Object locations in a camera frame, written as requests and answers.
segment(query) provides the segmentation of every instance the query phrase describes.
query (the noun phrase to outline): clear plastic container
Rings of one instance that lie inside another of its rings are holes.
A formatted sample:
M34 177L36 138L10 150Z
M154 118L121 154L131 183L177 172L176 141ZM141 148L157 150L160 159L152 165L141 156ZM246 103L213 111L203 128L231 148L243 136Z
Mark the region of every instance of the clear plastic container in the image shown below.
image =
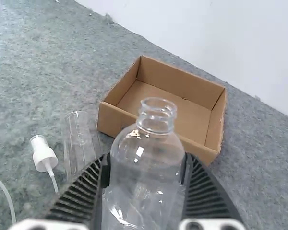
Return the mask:
M164 230L179 187L184 148L173 132L174 103L141 101L136 123L111 147L110 186L103 195L102 230Z
M62 136L67 179L101 155L96 126L90 126L93 126L92 133L88 126L88 113L84 111L68 113L64 118Z

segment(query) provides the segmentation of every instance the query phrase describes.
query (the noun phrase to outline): cardboard box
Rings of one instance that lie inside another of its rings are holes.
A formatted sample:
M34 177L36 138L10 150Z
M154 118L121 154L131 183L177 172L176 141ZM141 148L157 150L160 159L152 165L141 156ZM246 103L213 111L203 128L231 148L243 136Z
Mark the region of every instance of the cardboard box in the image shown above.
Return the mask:
M140 101L146 97L175 103L175 132L186 152L207 165L216 158L223 138L224 87L141 56L100 103L97 129L116 137L135 123Z

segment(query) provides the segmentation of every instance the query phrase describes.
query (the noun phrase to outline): bottle neck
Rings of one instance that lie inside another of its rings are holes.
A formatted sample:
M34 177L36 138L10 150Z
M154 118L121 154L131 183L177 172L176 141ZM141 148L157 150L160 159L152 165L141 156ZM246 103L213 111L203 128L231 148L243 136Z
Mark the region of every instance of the bottle neck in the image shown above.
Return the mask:
M141 101L137 126L149 133L166 135L174 130L176 106L161 98L146 98Z

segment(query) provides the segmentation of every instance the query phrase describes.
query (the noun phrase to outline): white spray nozzle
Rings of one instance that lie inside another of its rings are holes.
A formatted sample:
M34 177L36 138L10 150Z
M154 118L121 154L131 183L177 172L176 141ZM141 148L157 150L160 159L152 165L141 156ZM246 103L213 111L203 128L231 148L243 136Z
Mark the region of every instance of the white spray nozzle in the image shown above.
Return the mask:
M33 161L37 171L48 172L51 177L54 190L58 192L58 186L54 178L52 169L58 165L58 158L52 148L49 147L46 139L42 135L35 135L30 139L33 148Z

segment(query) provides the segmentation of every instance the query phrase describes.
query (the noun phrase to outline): white wall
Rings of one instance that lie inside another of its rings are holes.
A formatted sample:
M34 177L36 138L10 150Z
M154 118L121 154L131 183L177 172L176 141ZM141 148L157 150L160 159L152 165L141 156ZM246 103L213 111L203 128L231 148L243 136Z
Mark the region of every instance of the white wall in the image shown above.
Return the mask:
M77 0L288 115L288 0Z

